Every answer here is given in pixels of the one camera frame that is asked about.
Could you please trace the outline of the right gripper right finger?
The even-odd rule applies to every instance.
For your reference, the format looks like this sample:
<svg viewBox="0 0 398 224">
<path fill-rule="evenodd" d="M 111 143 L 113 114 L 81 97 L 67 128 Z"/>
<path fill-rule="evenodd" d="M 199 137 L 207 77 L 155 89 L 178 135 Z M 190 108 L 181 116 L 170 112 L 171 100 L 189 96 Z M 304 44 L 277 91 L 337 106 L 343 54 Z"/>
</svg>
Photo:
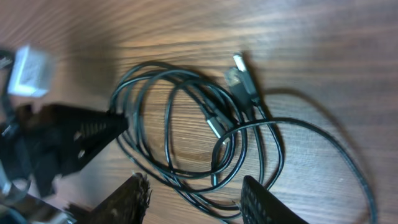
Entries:
<svg viewBox="0 0 398 224">
<path fill-rule="evenodd" d="M 250 175 L 243 179 L 239 210 L 244 224 L 308 224 Z"/>
</svg>

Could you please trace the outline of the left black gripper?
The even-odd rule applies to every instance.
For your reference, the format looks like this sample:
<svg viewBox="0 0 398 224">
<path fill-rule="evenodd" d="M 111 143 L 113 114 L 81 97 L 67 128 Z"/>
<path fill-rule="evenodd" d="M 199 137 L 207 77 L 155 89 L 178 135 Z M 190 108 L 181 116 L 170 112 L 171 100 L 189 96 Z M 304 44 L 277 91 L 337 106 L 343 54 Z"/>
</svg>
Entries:
<svg viewBox="0 0 398 224">
<path fill-rule="evenodd" d="M 82 170 L 127 128 L 123 114 L 109 111 L 67 105 L 8 111 L 1 123 L 1 193 L 23 198 L 35 181 L 41 197 L 53 195 L 56 176 Z"/>
</svg>

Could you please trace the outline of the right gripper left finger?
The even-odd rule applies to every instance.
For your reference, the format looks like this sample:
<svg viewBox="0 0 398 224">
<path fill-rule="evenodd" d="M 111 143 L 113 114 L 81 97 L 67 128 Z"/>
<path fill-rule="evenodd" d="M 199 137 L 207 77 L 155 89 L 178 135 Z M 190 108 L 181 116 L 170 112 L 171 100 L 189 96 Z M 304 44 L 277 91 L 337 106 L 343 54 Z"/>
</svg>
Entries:
<svg viewBox="0 0 398 224">
<path fill-rule="evenodd" d="M 135 173 L 77 223 L 142 224 L 151 193 L 147 176 Z"/>
</svg>

